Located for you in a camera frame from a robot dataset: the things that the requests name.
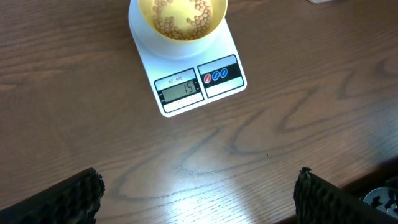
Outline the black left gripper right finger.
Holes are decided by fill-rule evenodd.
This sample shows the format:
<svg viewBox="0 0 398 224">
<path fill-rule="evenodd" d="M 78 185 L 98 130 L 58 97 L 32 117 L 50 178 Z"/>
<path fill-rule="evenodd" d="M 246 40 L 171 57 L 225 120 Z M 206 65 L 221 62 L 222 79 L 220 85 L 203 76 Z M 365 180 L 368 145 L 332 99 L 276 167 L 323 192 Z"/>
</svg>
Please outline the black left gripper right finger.
<svg viewBox="0 0 398 224">
<path fill-rule="evenodd" d="M 396 224 L 394 218 L 302 168 L 293 200 L 299 224 Z"/>
</svg>

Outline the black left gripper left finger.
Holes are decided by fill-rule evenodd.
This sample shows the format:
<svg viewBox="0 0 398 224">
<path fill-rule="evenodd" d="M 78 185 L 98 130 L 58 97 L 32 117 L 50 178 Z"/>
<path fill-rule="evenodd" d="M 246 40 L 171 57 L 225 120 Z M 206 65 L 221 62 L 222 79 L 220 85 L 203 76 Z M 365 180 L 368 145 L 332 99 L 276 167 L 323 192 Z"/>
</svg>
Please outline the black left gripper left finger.
<svg viewBox="0 0 398 224">
<path fill-rule="evenodd" d="M 83 170 L 1 210 L 2 224 L 95 224 L 105 192 L 102 176 Z"/>
</svg>

